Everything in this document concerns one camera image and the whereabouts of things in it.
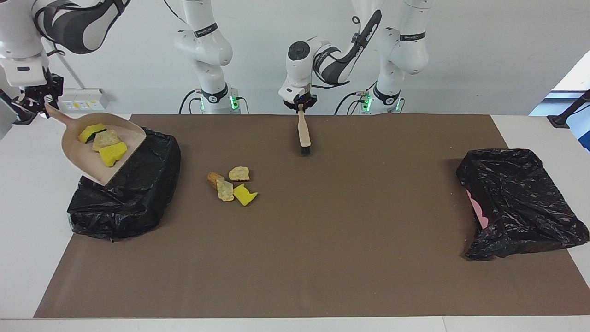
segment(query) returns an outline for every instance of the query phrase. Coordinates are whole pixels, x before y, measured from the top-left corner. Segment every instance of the dustpan handle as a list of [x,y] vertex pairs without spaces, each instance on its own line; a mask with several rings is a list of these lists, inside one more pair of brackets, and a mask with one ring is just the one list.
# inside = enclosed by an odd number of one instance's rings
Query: dustpan handle
[[47,103],[45,103],[45,110],[47,111],[47,114],[49,114],[50,117],[55,118],[59,122],[65,124],[66,127],[74,125],[74,119],[61,113],[58,109]]

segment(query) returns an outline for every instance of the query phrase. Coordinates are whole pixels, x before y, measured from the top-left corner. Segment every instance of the black plastic bag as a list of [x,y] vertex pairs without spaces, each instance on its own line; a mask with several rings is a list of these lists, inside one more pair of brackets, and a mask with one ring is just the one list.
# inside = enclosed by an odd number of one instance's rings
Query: black plastic bag
[[114,241],[159,224],[176,189],[181,152],[173,136],[143,129],[145,141],[107,186],[80,179],[68,208],[74,233]]
[[476,260],[543,252],[588,242],[541,160],[528,149],[484,149],[467,153],[457,177],[489,223],[479,222],[465,254]]

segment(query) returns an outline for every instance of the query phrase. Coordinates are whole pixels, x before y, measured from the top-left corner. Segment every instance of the yellow sponge piece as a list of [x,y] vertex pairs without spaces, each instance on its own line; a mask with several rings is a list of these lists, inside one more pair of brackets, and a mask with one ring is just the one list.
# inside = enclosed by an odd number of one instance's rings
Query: yellow sponge piece
[[240,201],[240,203],[242,203],[243,206],[246,206],[254,198],[256,198],[256,196],[258,196],[258,193],[250,193],[244,184],[240,184],[234,188],[234,196],[238,199],[238,201]]
[[114,166],[115,162],[121,160],[125,152],[127,152],[127,145],[123,142],[99,150],[100,158],[108,167]]
[[80,134],[78,136],[78,139],[82,143],[88,143],[94,139],[94,136],[96,136],[97,133],[103,132],[106,130],[107,130],[107,128],[104,126],[104,124],[97,123],[95,125],[86,127],[86,129],[84,129],[82,134]]

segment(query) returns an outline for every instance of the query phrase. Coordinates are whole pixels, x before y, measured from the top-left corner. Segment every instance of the blue object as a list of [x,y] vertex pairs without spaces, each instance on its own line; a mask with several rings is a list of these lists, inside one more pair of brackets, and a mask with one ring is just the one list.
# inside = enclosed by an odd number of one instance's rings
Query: blue object
[[580,137],[579,141],[582,143],[583,147],[590,151],[590,131],[585,133],[584,136]]

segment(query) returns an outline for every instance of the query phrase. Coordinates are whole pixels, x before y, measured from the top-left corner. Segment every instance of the brown paper sheet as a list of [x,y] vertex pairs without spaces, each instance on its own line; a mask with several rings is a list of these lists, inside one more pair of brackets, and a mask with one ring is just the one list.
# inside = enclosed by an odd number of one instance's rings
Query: brown paper sheet
[[[504,148],[489,116],[134,115],[176,136],[182,171],[159,228],[117,243],[74,235],[36,317],[588,315],[566,250],[468,261],[455,169]],[[248,206],[207,173],[251,168]]]

